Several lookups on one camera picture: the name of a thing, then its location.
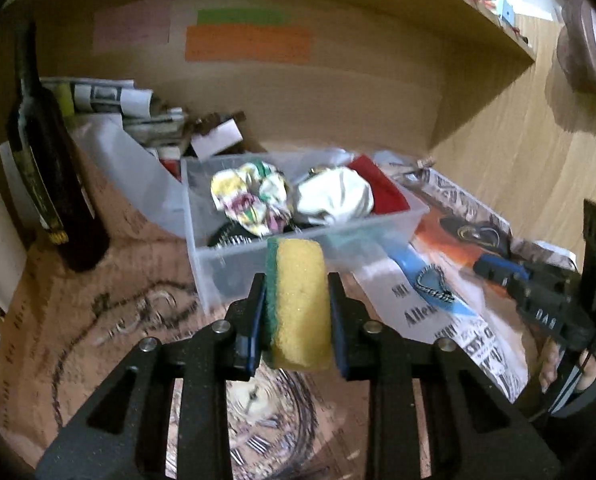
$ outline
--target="roman numeral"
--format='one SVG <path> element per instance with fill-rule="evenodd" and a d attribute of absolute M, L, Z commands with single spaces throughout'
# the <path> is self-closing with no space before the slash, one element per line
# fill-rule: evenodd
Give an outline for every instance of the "roman numeral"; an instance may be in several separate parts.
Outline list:
<path fill-rule="evenodd" d="M 273 418 L 264 418 L 263 420 L 259 420 L 256 422 L 257 425 L 262 426 L 264 428 L 279 428 L 280 423 L 276 417 Z"/>
<path fill-rule="evenodd" d="M 231 459 L 238 465 L 244 465 L 247 461 L 242 457 L 242 453 L 239 449 L 232 449 L 231 450 Z"/>
<path fill-rule="evenodd" d="M 247 441 L 247 445 L 254 451 L 264 455 L 269 451 L 271 442 L 263 439 L 261 436 L 254 435 Z"/>

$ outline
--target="pink paper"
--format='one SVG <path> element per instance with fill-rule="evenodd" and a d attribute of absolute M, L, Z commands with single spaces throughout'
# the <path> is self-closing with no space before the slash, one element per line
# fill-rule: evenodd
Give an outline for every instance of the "pink paper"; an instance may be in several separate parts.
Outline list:
<path fill-rule="evenodd" d="M 94 16 L 94 54 L 134 44 L 169 42 L 171 0 L 140 0 L 99 10 Z"/>

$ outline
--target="yellow sponge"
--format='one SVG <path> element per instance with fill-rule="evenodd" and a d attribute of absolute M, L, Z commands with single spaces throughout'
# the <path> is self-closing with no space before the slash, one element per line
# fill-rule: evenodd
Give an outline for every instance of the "yellow sponge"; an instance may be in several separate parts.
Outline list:
<path fill-rule="evenodd" d="M 324 370 L 332 362 L 331 307 L 322 248 L 272 238 L 267 253 L 267 327 L 274 368 Z"/>

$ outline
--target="green sticky note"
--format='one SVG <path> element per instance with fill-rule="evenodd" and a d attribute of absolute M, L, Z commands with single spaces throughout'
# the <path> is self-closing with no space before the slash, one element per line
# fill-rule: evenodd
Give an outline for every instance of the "green sticky note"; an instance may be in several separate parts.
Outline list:
<path fill-rule="evenodd" d="M 274 9 L 201 9 L 198 11 L 198 25 L 286 25 L 289 17 Z"/>

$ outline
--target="red cloth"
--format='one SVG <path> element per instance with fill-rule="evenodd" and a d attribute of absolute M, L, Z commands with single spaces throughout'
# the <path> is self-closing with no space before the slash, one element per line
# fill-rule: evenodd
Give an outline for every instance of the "red cloth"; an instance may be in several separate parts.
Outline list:
<path fill-rule="evenodd" d="M 409 202 L 380 168 L 366 155 L 361 155 L 347 165 L 364 178 L 373 193 L 373 210 L 376 215 L 409 211 Z"/>

